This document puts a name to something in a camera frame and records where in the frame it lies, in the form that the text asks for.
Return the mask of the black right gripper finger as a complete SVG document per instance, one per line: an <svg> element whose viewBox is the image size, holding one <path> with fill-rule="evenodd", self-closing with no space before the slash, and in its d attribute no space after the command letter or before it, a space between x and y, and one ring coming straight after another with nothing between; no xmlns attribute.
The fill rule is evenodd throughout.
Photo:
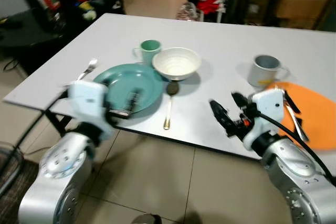
<svg viewBox="0 0 336 224"><path fill-rule="evenodd" d="M246 96L244 96L242 93L239 93L237 91L232 92L231 96L235 104L237 105L237 107L242 110L242 114L250 113L250 101Z"/></svg>
<svg viewBox="0 0 336 224"><path fill-rule="evenodd" d="M216 121L218 121L225 129L226 136L231 137L233 135L231 132L233 129L233 120L228 116L226 109L216 102L216 100L209 100L209 106L211 107Z"/></svg>

